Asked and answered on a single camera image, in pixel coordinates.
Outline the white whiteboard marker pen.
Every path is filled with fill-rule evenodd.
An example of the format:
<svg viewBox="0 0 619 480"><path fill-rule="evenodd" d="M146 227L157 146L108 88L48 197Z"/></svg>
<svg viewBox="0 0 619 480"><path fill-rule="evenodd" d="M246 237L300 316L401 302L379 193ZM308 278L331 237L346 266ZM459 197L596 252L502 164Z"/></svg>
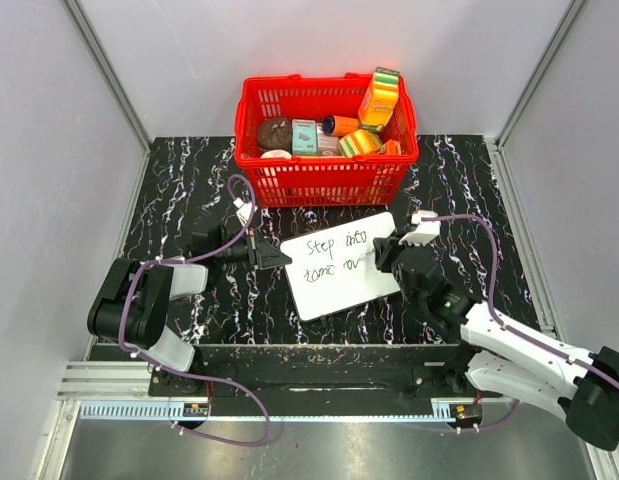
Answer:
<svg viewBox="0 0 619 480"><path fill-rule="evenodd" d="M374 262L377 255L378 255L378 252L376 250L371 250L371 251L364 253L362 256L359 257L359 259L360 260L371 260L372 262Z"/></svg>

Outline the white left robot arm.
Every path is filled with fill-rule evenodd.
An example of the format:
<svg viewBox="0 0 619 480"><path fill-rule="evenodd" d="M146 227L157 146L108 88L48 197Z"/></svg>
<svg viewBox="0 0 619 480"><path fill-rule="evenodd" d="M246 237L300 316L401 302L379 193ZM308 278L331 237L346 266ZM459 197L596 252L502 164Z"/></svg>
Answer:
<svg viewBox="0 0 619 480"><path fill-rule="evenodd" d="M89 310L87 328L101 340L172 369L171 384L190 396L203 389L206 373L194 364L195 348L167 326L169 305L213 288L224 265L268 270L290 265L292 258L255 228L230 236L223 226L193 233L186 252L196 260L169 259L147 269L138 260L116 259Z"/></svg>

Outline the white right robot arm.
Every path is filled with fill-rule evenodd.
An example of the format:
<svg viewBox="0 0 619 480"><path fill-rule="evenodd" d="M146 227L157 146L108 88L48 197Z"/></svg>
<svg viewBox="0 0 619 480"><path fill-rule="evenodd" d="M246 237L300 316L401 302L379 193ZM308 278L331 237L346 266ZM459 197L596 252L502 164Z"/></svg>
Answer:
<svg viewBox="0 0 619 480"><path fill-rule="evenodd" d="M618 447L619 352L575 347L504 316L454 286L430 249L397 232L374 239L373 248L376 269L392 275L403 299L458 347L433 386L457 396L473 389L508 396L553 414L596 448Z"/></svg>

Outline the small white whiteboard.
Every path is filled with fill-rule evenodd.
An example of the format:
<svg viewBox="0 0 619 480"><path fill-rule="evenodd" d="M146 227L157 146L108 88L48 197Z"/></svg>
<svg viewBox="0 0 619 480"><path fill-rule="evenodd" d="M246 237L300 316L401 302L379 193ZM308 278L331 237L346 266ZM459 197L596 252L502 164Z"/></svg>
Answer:
<svg viewBox="0 0 619 480"><path fill-rule="evenodd" d="M371 260L373 239L395 229L389 212L314 231L283 241L280 250L292 258L285 272L301 321L340 312L399 291L389 273Z"/></svg>

